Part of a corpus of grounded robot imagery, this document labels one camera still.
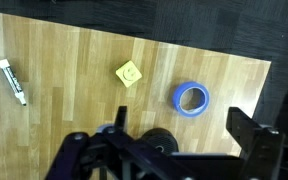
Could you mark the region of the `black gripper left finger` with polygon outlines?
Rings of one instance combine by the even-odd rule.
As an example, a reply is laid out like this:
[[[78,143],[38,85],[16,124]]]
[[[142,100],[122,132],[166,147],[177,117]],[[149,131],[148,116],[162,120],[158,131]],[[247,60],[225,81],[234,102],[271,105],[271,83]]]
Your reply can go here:
[[[114,126],[119,130],[125,130],[126,122],[127,122],[127,107],[120,106],[117,111]]]

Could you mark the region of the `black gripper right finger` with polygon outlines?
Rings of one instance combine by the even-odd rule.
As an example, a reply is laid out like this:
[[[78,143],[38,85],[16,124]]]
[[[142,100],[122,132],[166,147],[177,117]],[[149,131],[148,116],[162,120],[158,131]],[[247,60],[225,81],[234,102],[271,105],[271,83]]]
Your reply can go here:
[[[245,156],[257,156],[260,153],[258,139],[263,128],[238,107],[228,109],[226,129],[241,147]]]

